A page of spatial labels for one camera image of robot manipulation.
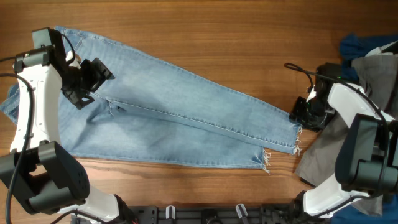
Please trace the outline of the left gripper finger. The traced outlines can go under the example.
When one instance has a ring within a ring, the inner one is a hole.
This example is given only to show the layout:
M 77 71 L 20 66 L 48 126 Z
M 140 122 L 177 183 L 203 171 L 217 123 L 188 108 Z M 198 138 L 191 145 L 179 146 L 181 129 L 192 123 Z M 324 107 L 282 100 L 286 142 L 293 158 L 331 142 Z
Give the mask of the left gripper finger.
M 113 80 L 115 76 L 99 58 L 95 58 L 90 61 L 88 79 L 91 82 L 102 82 L 105 80 Z
M 62 91 L 62 93 L 79 110 L 94 102 L 94 98 L 84 91 Z

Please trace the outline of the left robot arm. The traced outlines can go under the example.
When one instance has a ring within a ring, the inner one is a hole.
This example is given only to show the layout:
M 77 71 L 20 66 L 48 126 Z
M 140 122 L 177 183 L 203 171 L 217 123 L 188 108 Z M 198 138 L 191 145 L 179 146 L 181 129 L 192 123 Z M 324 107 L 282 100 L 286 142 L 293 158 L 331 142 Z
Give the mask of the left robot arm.
M 32 50 L 13 57 L 19 84 L 17 131 L 10 153 L 1 158 L 6 200 L 16 199 L 27 213 L 67 215 L 74 222 L 137 223 L 137 215 L 117 195 L 90 185 L 85 168 L 60 144 L 60 95 L 78 109 L 113 74 L 98 58 L 66 53 L 65 34 L 45 27 L 32 32 Z

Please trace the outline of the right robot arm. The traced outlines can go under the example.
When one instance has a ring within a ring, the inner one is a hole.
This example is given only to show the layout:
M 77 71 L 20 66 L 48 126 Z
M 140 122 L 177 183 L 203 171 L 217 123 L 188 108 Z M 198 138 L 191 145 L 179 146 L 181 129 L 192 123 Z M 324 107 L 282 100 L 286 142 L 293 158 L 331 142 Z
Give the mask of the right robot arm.
M 285 63 L 306 74 L 308 98 L 297 98 L 289 119 L 319 132 L 335 115 L 348 127 L 334 172 L 314 189 L 303 191 L 281 210 L 291 223 L 319 222 L 360 200 L 397 192 L 397 121 L 385 114 L 356 81 L 343 78 L 330 64 L 315 72 Z

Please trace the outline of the light blue denim jeans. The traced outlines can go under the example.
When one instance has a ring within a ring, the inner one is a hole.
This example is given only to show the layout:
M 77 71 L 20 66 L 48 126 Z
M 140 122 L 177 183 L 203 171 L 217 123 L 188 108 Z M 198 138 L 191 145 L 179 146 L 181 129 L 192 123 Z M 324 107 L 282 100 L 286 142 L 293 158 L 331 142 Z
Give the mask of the light blue denim jeans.
M 71 155 L 265 169 L 271 150 L 296 152 L 301 128 L 287 112 L 101 35 L 60 32 L 66 50 L 114 75 L 83 109 L 60 96 L 60 141 Z

